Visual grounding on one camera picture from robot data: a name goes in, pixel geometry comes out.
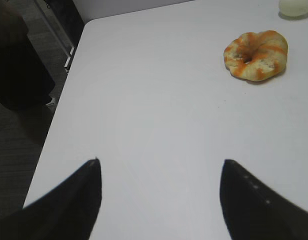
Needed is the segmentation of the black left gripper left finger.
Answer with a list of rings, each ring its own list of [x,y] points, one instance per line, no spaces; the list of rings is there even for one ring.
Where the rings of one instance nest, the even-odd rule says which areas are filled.
[[[98,159],[27,207],[0,219],[0,240],[88,240],[102,202]]]

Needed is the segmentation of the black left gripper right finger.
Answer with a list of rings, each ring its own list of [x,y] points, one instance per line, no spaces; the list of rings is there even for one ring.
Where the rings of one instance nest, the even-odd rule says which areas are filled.
[[[223,163],[219,200],[233,240],[308,240],[308,212],[235,160]]]

